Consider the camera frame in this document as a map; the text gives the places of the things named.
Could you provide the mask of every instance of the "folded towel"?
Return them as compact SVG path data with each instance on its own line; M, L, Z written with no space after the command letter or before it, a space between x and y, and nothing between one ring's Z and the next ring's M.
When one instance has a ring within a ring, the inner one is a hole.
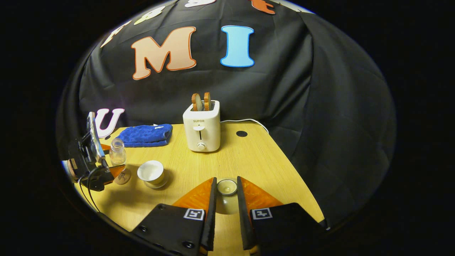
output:
M159 147L167 145L171 135L170 124L139 125L126 128L117 138L123 141L126 148Z

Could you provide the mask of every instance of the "white toaster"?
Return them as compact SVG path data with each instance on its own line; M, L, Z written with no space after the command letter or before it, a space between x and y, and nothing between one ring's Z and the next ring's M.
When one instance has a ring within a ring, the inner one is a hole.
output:
M208 111L193 111L193 105L190 105L183 113L188 148L192 151L212 152L220 147L220 102L211 100L211 103Z

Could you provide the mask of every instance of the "toaster knob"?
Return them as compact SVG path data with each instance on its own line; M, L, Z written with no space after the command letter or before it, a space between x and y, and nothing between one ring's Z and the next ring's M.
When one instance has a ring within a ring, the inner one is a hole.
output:
M199 150L204 150L206 147L207 147L207 145L206 145L204 142L199 142L199 143L197 144L197 148L198 148Z

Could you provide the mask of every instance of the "table surface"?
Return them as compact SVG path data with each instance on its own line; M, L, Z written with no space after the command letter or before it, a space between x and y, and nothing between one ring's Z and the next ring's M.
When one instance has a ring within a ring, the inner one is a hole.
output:
M126 169L131 171L131 179L126 184L112 183L106 185L104 191L91 192L100 211L127 231L133 230L157 204L172 205L212 177L220 181L241 176L284 204L299 203L317 222L324 220L305 182L262 126L252 122L222 123L221 146L214 153L191 151L183 124L172 126L172 136L166 146L125 148ZM124 129L115 130L100 142L110 145ZM248 135L239 137L237 131ZM106 160L111 165L109 155ZM137 176L139 166L149 160L160 161L169 172L169 181L160 189L145 186ZM88 197L87 189L83 187L83 190ZM209 255L249 255L242 248L238 212L216 213L214 251Z

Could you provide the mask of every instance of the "small glass bottle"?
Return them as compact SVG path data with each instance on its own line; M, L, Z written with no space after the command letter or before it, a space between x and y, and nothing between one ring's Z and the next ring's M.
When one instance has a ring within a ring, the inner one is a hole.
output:
M125 145L121 139L115 138L112 140L109 157L111 158L112 167L126 164Z

